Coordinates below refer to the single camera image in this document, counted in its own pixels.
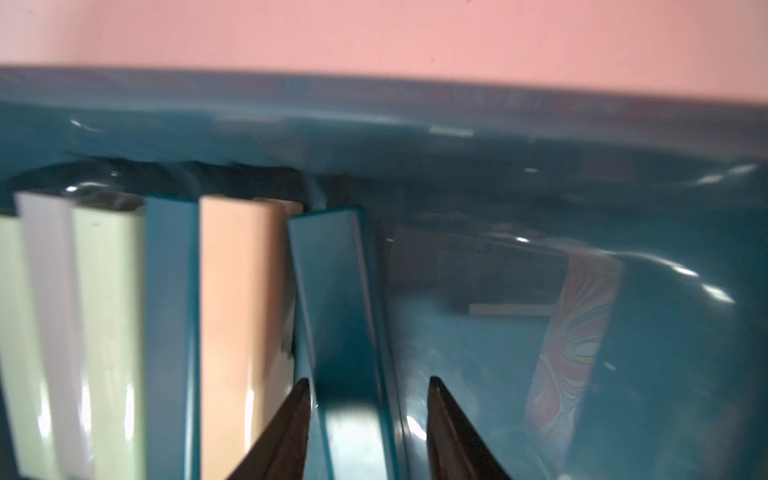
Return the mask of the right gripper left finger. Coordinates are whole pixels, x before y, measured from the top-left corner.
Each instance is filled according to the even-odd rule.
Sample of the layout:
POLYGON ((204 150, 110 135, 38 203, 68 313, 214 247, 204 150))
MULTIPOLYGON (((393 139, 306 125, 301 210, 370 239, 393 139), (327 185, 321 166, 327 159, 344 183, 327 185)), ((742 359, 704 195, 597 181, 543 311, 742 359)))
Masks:
POLYGON ((301 480, 311 419, 311 391, 300 379, 229 480, 301 480))

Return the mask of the pale green bar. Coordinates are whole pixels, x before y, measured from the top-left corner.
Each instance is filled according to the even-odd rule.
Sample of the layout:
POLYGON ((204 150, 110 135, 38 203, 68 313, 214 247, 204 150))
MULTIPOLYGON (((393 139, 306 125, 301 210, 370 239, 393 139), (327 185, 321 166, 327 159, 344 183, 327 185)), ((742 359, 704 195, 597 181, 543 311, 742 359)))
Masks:
POLYGON ((56 454, 22 225, 12 215, 1 217, 1 374, 19 476, 65 479, 56 454))

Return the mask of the beige bar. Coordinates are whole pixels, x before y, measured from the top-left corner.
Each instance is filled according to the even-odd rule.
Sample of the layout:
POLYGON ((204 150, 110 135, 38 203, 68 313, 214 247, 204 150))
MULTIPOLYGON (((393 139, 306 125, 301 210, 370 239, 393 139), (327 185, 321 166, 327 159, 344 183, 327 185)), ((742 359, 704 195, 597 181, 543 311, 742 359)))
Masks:
POLYGON ((293 385, 287 220, 300 203, 200 203, 201 476, 226 479, 293 385))

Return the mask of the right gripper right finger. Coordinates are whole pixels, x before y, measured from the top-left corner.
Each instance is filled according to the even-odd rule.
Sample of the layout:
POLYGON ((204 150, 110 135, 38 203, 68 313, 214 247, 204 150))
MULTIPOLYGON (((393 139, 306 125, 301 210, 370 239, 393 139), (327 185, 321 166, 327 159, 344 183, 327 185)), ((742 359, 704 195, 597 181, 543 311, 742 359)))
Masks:
POLYGON ((512 479, 437 376, 429 380, 427 407, 426 445, 432 479, 512 479))

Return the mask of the grey bar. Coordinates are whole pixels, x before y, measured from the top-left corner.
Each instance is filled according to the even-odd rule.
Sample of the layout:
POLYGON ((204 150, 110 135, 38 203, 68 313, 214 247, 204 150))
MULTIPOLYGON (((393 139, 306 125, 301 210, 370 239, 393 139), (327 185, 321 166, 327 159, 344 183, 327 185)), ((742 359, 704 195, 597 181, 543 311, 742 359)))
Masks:
POLYGON ((14 201, 32 279, 57 460, 69 478, 92 479, 90 397, 72 221, 75 202, 42 191, 17 192, 14 201))

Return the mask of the light green bar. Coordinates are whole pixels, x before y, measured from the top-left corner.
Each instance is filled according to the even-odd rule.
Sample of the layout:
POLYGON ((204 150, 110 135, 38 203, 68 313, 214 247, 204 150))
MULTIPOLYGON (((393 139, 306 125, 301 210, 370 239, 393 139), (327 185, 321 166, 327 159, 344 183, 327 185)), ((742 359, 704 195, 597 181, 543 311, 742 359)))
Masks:
POLYGON ((73 226, 94 475, 143 479, 145 218, 81 206, 73 226))

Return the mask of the teal plastic storage box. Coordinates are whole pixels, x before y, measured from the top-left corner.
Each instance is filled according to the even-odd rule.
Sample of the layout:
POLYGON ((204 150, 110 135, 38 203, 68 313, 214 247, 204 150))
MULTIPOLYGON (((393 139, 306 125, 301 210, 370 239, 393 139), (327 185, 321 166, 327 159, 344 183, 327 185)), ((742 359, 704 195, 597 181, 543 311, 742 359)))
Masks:
MULTIPOLYGON (((512 479, 767 475, 765 108, 5 67, 1 217, 20 219, 23 191, 73 199, 72 221, 142 210, 144 324, 146 199, 196 202, 199 329, 201 198, 302 205, 286 223, 292 388, 311 391, 302 479, 332 478, 288 223, 342 208, 365 212, 376 249, 404 479, 432 479, 432 376, 512 479)), ((204 479, 201 395, 199 433, 204 479)))

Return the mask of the dark teal bar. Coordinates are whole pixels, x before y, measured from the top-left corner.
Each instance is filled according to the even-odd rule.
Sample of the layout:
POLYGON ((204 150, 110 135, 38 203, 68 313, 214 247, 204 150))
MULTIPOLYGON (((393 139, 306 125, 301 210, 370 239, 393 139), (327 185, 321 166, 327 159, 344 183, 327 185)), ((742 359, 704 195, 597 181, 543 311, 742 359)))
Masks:
POLYGON ((149 479, 200 477, 199 209, 146 199, 145 399, 149 479))

